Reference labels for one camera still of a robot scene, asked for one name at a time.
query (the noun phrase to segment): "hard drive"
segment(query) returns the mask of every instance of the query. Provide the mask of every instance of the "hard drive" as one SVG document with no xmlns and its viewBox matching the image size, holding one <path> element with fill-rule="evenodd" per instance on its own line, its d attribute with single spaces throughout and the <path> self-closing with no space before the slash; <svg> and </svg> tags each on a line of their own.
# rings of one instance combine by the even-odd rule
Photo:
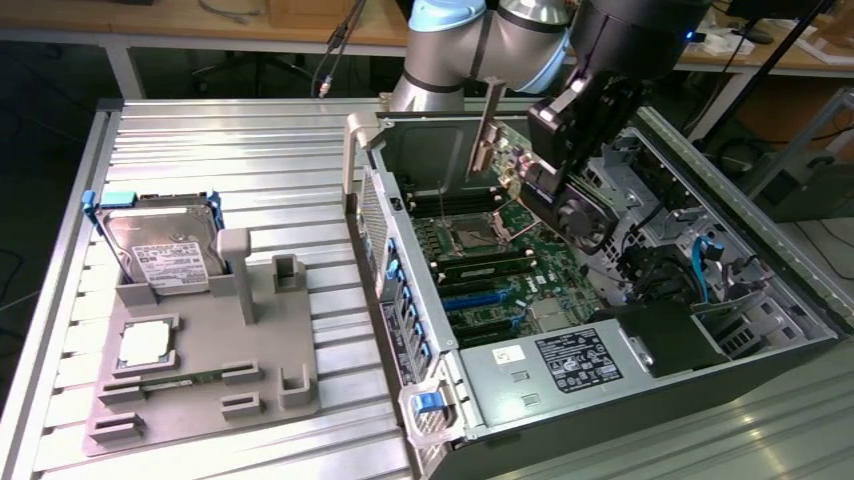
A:
<svg viewBox="0 0 854 480">
<path fill-rule="evenodd" d="M 84 212 L 114 251 L 124 281 L 148 283 L 159 295 L 208 290 L 208 277 L 226 273 L 216 253 L 219 195 L 106 192 L 99 205 L 94 200 L 95 193 L 87 192 Z"/>
</svg>

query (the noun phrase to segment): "barcode sticker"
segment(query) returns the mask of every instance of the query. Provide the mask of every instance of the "barcode sticker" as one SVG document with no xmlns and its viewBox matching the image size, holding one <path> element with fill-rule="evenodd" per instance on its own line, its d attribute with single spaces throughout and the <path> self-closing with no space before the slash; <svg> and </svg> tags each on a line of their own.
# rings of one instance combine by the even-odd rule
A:
<svg viewBox="0 0 854 480">
<path fill-rule="evenodd" d="M 139 245 L 134 255 L 154 288 L 199 285 L 208 281 L 208 271 L 199 244 Z"/>
</svg>

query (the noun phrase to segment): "blue cable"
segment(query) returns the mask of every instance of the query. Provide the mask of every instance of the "blue cable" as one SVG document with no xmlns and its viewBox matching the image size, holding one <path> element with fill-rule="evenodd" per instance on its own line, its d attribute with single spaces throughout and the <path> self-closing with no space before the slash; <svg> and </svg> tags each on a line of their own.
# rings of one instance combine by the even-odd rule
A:
<svg viewBox="0 0 854 480">
<path fill-rule="evenodd" d="M 719 243 L 709 238 L 706 235 L 701 235 L 694 240 L 694 248 L 691 249 L 691 265 L 694 266 L 694 275 L 697 275 L 697 279 L 699 280 L 699 288 L 703 292 L 703 303 L 709 303 L 709 289 L 706 287 L 706 276 L 703 275 L 703 246 L 713 246 L 715 248 L 723 249 L 723 246 Z"/>
</svg>

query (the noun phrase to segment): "motherboard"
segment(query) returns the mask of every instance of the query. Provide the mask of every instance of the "motherboard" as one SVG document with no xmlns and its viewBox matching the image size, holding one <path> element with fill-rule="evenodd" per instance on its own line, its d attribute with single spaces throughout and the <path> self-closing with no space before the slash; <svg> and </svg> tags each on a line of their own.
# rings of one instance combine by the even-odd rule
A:
<svg viewBox="0 0 854 480">
<path fill-rule="evenodd" d="M 490 201 L 493 209 L 461 213 Z M 507 192 L 493 190 L 481 208 L 471 205 L 473 198 L 451 197 L 441 200 L 439 211 L 413 211 L 461 346 L 585 323 L 603 304 L 563 239 Z"/>
</svg>

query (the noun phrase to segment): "blue pcie slot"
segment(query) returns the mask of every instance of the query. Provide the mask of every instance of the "blue pcie slot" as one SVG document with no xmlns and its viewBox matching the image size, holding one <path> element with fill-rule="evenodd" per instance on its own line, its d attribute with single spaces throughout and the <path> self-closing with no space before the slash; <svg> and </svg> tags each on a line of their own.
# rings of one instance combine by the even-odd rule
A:
<svg viewBox="0 0 854 480">
<path fill-rule="evenodd" d="M 455 310 L 463 310 L 466 308 L 485 307 L 487 305 L 497 305 L 507 298 L 507 292 L 486 293 L 483 295 L 475 295 L 473 297 L 453 298 L 442 301 L 442 307 L 446 312 Z"/>
</svg>

